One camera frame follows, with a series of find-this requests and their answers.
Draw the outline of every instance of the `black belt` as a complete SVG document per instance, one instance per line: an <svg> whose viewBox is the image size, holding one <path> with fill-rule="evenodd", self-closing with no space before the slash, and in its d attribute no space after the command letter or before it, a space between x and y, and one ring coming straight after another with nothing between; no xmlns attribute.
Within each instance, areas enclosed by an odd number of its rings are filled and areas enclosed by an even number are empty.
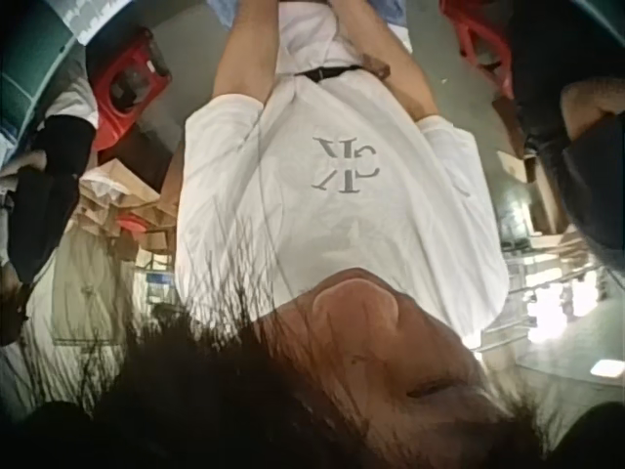
<svg viewBox="0 0 625 469"><path fill-rule="evenodd" d="M351 66L320 66L319 68L315 68L309 71L303 71L302 73L298 73L298 76L307 76L310 80L315 83L319 81L325 80L327 78L336 78L337 76L341 76L346 71L353 70L361 70L362 67L360 65L351 65Z"/></svg>

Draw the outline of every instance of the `chair leg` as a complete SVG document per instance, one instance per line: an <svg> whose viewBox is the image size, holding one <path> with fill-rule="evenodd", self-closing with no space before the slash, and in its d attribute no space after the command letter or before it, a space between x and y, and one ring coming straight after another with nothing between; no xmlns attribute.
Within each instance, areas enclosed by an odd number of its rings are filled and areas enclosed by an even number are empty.
<svg viewBox="0 0 625 469"><path fill-rule="evenodd" d="M458 35L458 42L460 43L460 55L467 59L470 64L477 65L478 56L476 54L471 30L458 22L455 22L454 26L456 28L456 34Z"/></svg>

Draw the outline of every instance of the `white t-shirt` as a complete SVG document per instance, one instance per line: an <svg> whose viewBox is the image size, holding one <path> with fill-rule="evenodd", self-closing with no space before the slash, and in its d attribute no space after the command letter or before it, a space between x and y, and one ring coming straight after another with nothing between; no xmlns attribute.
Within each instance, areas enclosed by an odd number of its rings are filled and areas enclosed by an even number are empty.
<svg viewBox="0 0 625 469"><path fill-rule="evenodd" d="M349 268L462 337L500 313L508 273L475 139L442 117L415 124L373 75L285 74L264 107L222 96L186 142L177 285L201 320L209 283L262 281L279 306Z"/></svg>

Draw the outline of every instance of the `hair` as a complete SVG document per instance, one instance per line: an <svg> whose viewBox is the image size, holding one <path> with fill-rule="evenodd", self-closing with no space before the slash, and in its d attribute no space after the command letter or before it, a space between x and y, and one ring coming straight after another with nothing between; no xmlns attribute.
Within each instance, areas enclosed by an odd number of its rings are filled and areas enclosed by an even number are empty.
<svg viewBox="0 0 625 469"><path fill-rule="evenodd" d="M3 455L10 448L22 461L45 453L51 462L131 467L434 467L413 448L393 448L399 462L372 448L366 423L275 359L273 341L252 326L245 292L237 294L227 311L234 330L199 327L184 310L161 306L158 322L127 321L113 358L97 345L85 350L78 376L40 360L34 334L25 334L26 404L36 410L11 427ZM130 298L124 304L131 311ZM497 435L485 460L459 467L541 466L548 432L536 406L503 394L501 406L506 417L476 428Z"/></svg>

